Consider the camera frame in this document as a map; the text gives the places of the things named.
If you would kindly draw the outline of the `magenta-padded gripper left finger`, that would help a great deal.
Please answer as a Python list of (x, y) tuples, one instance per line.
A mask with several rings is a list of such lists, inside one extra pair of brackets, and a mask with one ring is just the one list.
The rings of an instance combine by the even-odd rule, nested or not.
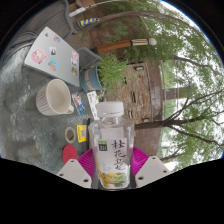
[(95, 173), (93, 151), (87, 150), (78, 159), (69, 159), (57, 175), (83, 188), (91, 188)]

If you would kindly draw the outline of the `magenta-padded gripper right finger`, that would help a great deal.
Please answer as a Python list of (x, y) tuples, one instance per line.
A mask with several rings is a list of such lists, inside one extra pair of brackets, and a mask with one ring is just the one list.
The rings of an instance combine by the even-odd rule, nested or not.
[(137, 188), (146, 186), (170, 174), (157, 156), (147, 156), (138, 148), (133, 148), (131, 170)]

